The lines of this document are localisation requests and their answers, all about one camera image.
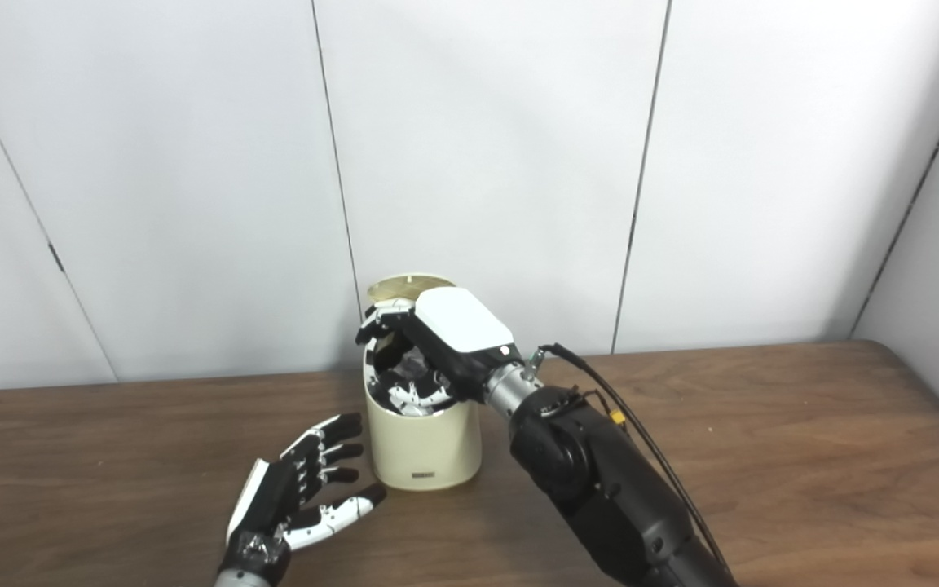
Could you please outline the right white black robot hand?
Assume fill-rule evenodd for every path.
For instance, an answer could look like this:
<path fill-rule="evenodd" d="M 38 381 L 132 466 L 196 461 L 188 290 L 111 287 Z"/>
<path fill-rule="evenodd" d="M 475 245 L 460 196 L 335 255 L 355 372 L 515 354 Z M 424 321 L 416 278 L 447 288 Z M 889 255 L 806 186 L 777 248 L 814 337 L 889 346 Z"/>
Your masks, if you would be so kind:
<path fill-rule="evenodd" d="M 514 335 L 467 289 L 436 287 L 414 300 L 376 303 L 355 343 L 368 346 L 385 338 L 409 342 L 420 351 L 448 398 L 491 406 L 507 420 L 536 390 L 531 382 L 515 380 L 525 361 Z"/>

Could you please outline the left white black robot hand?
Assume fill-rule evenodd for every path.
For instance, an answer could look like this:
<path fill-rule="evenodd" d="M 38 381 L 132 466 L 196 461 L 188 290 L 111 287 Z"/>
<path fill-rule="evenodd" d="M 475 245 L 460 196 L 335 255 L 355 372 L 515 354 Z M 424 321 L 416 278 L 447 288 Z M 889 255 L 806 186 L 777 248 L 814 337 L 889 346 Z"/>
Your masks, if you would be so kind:
<path fill-rule="evenodd" d="M 355 442 L 362 432 L 361 413 L 340 413 L 303 431 L 275 460 L 254 461 L 228 521 L 216 586 L 279 586 L 295 554 L 379 508 L 387 498 L 380 483 L 314 501 L 329 484 L 358 482 L 360 472 L 338 463 L 362 456 Z"/>

